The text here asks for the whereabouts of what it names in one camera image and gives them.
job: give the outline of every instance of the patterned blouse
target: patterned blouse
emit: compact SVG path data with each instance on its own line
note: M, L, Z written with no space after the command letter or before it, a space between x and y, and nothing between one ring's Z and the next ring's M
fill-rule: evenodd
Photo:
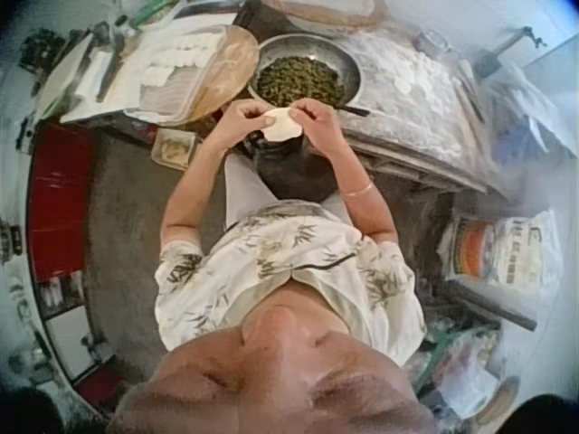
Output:
M315 203L264 208L230 228L205 258L193 243L171 241L155 277L155 313L169 351L239 325L290 278L319 291L354 338L399 365L426 332L398 245L376 244Z

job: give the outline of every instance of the gray pants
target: gray pants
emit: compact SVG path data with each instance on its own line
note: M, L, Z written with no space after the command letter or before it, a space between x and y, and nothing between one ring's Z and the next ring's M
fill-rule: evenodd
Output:
M227 228L280 201L263 183L252 162L239 154L229 154L225 159L225 187ZM321 206L342 222L352 224L346 205L338 193L329 196Z

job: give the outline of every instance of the hand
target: hand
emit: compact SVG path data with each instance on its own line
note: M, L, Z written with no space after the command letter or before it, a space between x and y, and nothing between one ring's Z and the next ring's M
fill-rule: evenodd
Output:
M350 149L332 107L309 98L295 101L290 107L289 116L304 128L311 144L326 158Z
M232 102L204 143L213 150L225 153L251 132L273 125L274 118L263 116L263 113L271 109L274 107L257 99Z

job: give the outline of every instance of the gold bracelet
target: gold bracelet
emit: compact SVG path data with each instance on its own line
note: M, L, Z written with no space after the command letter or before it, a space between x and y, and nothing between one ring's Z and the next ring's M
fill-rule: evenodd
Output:
M372 181L370 181L370 184L368 184L366 187L364 187L362 190L354 192L354 193L343 193L340 192L340 194L342 196L344 196L344 198L347 199L354 199L355 197L359 197L362 194L366 194L368 193L370 190L372 190L372 187L374 187L374 183Z

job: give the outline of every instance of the uncooked dumpling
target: uncooked dumpling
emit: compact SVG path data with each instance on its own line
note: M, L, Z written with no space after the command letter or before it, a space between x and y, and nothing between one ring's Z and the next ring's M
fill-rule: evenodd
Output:
M275 108L263 115L275 119L275 123L271 127L261 131L268 142L285 142L301 136L303 132L301 125L290 118L289 113L289 108Z

